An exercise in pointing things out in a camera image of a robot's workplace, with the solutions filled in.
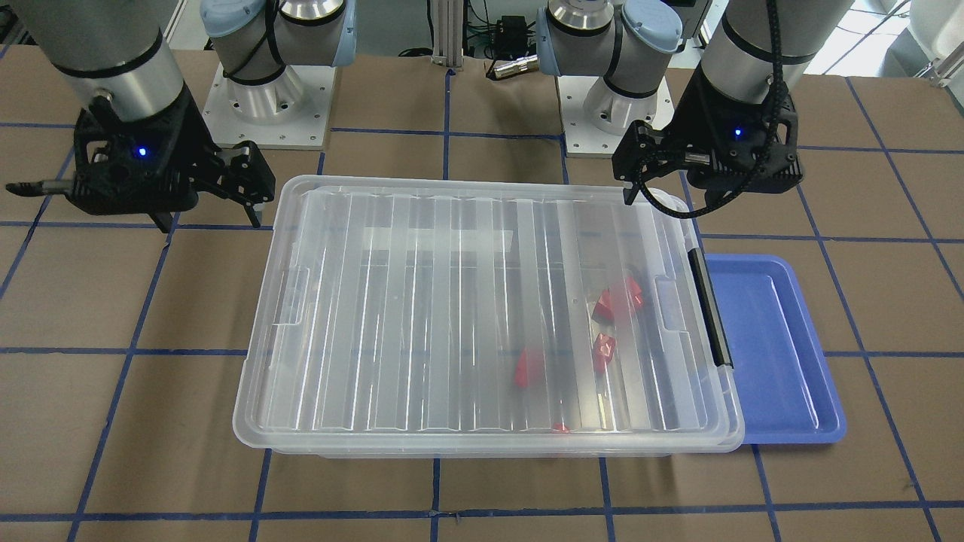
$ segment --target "tiled surface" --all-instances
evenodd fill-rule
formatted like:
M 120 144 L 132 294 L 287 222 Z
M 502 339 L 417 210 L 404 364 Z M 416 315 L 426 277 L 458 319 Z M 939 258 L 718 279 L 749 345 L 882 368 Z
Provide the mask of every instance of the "tiled surface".
M 216 57 L 176 58 L 203 101 Z M 325 155 L 266 152 L 279 187 L 322 163 L 618 186 L 605 160 L 563 156 L 550 79 L 480 68 L 360 57 L 339 73 Z M 678 98 L 689 72 L 668 77 Z M 794 96 L 802 190 L 745 195 L 699 226 L 709 252 L 792 265 L 847 415 L 839 444 L 603 461 L 253 450 L 230 415 L 270 232 L 212 198 L 167 237 L 58 200 L 34 226 L 42 200 L 0 194 L 0 540 L 929 540 L 928 518 L 959 539 L 964 120 L 921 81 L 805 77 Z M 69 172 L 68 127 L 10 125 L 79 109 L 38 50 L 0 59 L 0 97 L 0 180 Z M 654 186 L 702 202 L 679 176 Z
M 787 542 L 903 542 L 931 538 L 921 510 L 779 512 L 777 520 Z
M 758 542 L 773 540 L 763 513 L 618 516 L 616 539 L 630 542 Z

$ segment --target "black handle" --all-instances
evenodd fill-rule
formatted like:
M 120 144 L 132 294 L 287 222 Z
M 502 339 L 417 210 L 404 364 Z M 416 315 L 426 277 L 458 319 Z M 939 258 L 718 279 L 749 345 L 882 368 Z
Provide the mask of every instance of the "black handle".
M 695 248 L 689 251 L 689 266 L 693 269 L 696 279 L 696 293 L 700 296 L 700 307 L 703 309 L 703 319 L 707 322 L 710 334 L 710 349 L 716 366 L 733 366 L 730 357 L 730 347 L 727 345 L 726 333 L 723 331 L 723 320 L 716 306 L 716 296 L 713 294 L 713 284 L 710 281 L 710 269 L 703 250 Z

